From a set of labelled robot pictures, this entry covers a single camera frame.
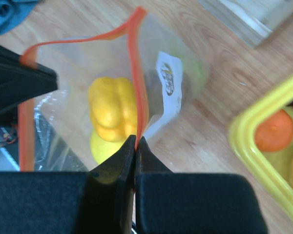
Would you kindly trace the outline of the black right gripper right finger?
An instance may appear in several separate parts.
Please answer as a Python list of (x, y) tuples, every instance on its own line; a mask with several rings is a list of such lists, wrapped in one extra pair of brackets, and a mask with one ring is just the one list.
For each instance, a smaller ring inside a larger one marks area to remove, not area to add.
[(251, 184), (241, 175), (174, 173), (139, 141), (135, 169), (140, 234), (266, 234)]

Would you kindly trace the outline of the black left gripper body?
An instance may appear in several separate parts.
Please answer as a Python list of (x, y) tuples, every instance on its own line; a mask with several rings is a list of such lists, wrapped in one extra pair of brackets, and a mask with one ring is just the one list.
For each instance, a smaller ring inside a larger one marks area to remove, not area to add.
[(0, 127), (18, 122), (17, 106), (22, 102), (58, 89), (54, 70), (41, 64), (27, 67), (20, 58), (0, 45)]

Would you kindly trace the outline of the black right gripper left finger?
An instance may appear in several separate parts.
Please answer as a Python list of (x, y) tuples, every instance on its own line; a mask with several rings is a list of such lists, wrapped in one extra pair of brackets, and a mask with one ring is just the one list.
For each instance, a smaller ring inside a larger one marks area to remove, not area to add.
[(0, 172), (0, 234), (129, 234), (135, 141), (89, 172)]

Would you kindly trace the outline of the yellow toy lemon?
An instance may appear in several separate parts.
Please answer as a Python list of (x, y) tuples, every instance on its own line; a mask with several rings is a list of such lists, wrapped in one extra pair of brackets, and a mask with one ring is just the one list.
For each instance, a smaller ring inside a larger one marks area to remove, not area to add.
[(108, 142), (100, 138), (95, 131), (90, 136), (90, 149), (95, 161), (100, 165), (114, 153), (116, 153), (124, 141)]

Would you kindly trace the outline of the yellow toy bell pepper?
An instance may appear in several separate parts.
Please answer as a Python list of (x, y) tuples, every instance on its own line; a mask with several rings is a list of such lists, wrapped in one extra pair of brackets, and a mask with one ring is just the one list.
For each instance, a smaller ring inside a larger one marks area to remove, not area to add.
[(100, 77), (88, 89), (92, 125), (103, 140), (126, 140), (137, 131), (135, 90), (125, 77)]

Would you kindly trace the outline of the clear zip top bag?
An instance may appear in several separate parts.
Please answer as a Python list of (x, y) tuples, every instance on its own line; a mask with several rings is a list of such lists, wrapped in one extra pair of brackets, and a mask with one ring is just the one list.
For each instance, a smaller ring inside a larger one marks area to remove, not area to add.
[(21, 171), (75, 171), (73, 156), (89, 169), (130, 135), (155, 142), (210, 71), (206, 49), (191, 50), (142, 7), (110, 32), (33, 45), (20, 62), (58, 76), (56, 91), (18, 107)]

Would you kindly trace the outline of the orange toy tangerine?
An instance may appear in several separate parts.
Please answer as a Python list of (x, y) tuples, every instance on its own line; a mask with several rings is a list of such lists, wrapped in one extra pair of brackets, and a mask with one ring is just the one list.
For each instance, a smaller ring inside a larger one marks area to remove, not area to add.
[(293, 139), (293, 119), (283, 109), (279, 110), (255, 131), (255, 144), (260, 151), (276, 152), (288, 147)]

